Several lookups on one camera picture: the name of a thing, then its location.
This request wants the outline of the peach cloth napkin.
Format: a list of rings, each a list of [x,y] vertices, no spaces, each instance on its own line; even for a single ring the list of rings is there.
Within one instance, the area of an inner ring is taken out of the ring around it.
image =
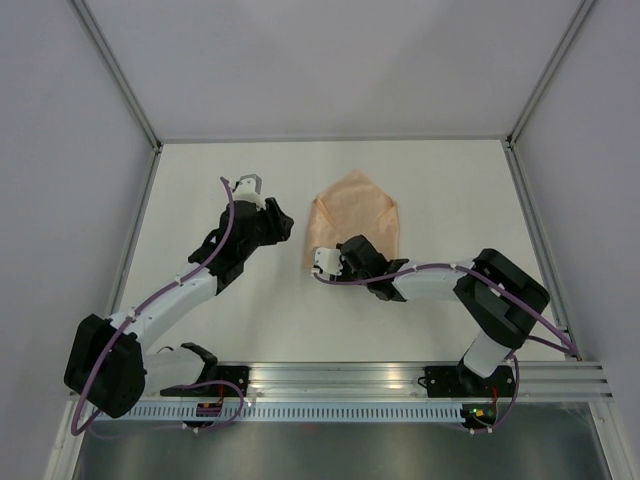
[[[354,170],[312,201],[302,266],[312,267],[315,248],[334,248],[358,235],[365,236],[385,257],[398,256],[397,202],[362,171]]]

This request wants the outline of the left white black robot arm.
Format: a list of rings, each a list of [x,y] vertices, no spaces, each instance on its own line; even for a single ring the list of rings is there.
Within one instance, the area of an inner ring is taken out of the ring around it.
[[[107,319],[91,314],[80,322],[64,384],[112,418],[129,412],[144,395],[216,395],[214,354],[194,342],[161,353],[152,347],[191,310],[235,281],[258,248],[287,241],[293,225],[273,198],[262,206],[234,201],[167,292],[142,308]]]

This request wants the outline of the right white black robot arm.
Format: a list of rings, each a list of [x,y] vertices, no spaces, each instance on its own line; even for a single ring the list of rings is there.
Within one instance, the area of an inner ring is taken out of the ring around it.
[[[363,285],[382,301],[432,298],[457,301],[479,333],[456,366],[459,388],[478,395],[507,357],[520,349],[536,324],[534,316],[550,303],[545,287],[492,248],[460,265],[428,267],[409,259],[388,259],[363,235],[336,245],[338,283]]]

